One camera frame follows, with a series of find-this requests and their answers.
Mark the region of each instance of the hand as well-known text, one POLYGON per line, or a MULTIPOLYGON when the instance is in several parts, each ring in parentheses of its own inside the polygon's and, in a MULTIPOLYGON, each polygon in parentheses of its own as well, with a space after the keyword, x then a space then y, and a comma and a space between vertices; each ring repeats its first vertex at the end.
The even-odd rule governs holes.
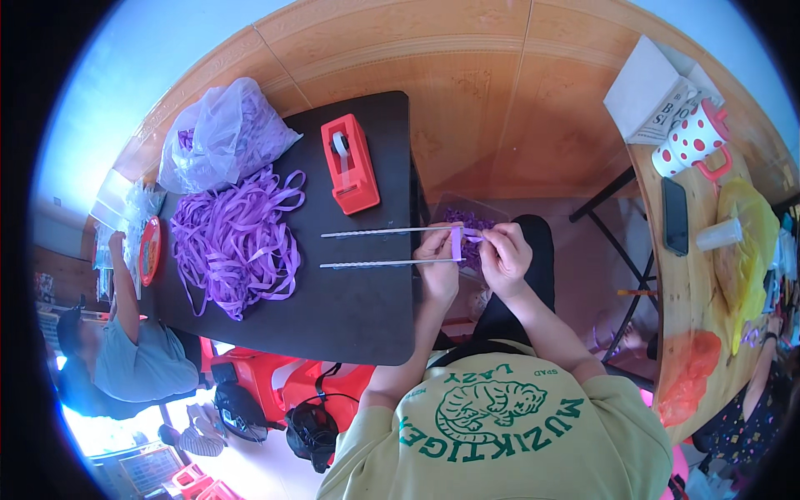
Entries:
MULTIPOLYGON (((439 222, 434 226, 461 226, 462 222, 439 222)), ((453 258, 450 230, 423 231, 422 244, 414 251, 414 260, 453 258)), ((424 300, 440 302, 449 308, 458 294, 458 264, 455 262, 430 262, 417 264, 422 276, 422 297, 424 300)))
POLYGON ((122 231, 115 231, 114 234, 108 238, 108 247, 111 254, 122 254, 122 240, 125 239, 125 233, 122 231))
POLYGON ((770 314, 766 324, 766 331, 770 332, 771 334, 780 335, 781 326, 783 326, 783 318, 777 314, 770 314))
POLYGON ((526 287, 528 271, 534 252, 522 236, 516 222, 497 224, 484 230, 481 242, 481 270, 486 284, 501 300, 518 295, 526 287))

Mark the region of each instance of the tape dispenser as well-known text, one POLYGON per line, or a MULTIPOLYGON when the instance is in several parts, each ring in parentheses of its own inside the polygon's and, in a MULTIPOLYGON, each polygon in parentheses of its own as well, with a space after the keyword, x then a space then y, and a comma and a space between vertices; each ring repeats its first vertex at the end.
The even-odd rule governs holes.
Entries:
POLYGON ((379 204, 370 152, 355 116, 346 114, 323 125, 322 144, 334 182, 334 199, 345 215, 379 204))

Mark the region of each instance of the red polka dot mug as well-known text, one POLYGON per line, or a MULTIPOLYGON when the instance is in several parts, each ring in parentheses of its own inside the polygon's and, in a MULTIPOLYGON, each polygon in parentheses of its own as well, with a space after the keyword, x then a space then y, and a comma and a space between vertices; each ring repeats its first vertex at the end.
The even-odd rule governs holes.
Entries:
POLYGON ((725 143, 730 139, 730 131, 723 120, 728 116, 725 110, 718 110, 710 99, 700 101, 689 115, 670 131, 670 136, 653 151, 653 166, 662 177, 672 177, 684 169, 696 166, 712 182, 730 170, 730 159, 725 143), (725 165, 714 171, 708 170, 705 160, 722 149, 725 165))

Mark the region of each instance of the light blue shirt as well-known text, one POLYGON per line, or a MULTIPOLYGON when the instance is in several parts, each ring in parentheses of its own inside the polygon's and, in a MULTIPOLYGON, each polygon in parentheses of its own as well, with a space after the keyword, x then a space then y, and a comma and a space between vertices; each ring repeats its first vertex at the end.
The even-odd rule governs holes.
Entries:
POLYGON ((139 323, 138 346, 119 319, 104 327, 106 335, 94 368, 94 384, 112 398, 145 402, 196 389, 198 371, 186 359, 183 345, 157 322, 139 323))

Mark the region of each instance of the smartphone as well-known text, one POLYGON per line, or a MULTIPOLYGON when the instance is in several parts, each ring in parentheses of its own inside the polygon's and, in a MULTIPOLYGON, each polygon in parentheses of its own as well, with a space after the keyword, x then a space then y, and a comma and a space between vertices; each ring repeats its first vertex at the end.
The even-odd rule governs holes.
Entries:
POLYGON ((661 180, 664 205, 664 247, 680 257, 689 253, 689 215, 686 190, 666 177, 661 180))

